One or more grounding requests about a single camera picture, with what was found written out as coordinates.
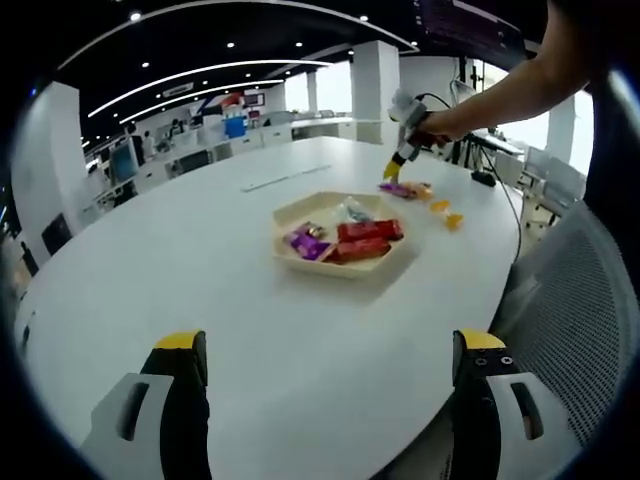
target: wooden tray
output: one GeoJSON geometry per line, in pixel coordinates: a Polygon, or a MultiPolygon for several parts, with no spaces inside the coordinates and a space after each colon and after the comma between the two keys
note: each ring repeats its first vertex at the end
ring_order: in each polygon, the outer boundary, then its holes
{"type": "Polygon", "coordinates": [[[378,195],[318,192],[276,210],[273,212],[273,222],[275,225],[273,248],[276,260],[288,268],[321,275],[344,278],[362,278],[374,275],[385,265],[394,262],[398,252],[407,243],[408,226],[406,221],[394,209],[384,203],[378,195]],[[357,200],[376,220],[397,219],[400,222],[405,237],[400,241],[390,242],[391,250],[384,257],[352,262],[346,265],[313,262],[300,258],[298,253],[283,241],[285,234],[295,230],[304,222],[314,222],[327,229],[328,234],[323,239],[324,241],[336,242],[338,240],[337,223],[332,212],[348,197],[353,197],[357,200]]]}

